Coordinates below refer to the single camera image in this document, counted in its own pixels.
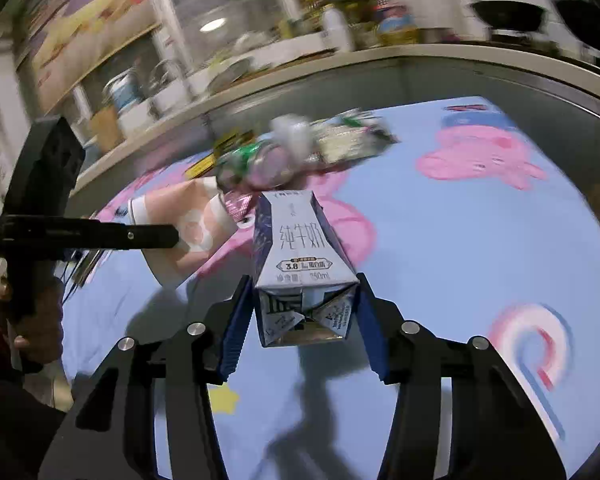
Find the person's left hand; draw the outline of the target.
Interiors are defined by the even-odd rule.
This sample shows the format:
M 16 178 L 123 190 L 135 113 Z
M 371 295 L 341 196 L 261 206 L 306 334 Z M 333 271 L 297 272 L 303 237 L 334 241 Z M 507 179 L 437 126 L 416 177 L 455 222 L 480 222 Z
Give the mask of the person's left hand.
M 34 292 L 12 293 L 0 281 L 0 375 L 12 370 L 32 374 L 62 355 L 64 285 L 51 278 Z

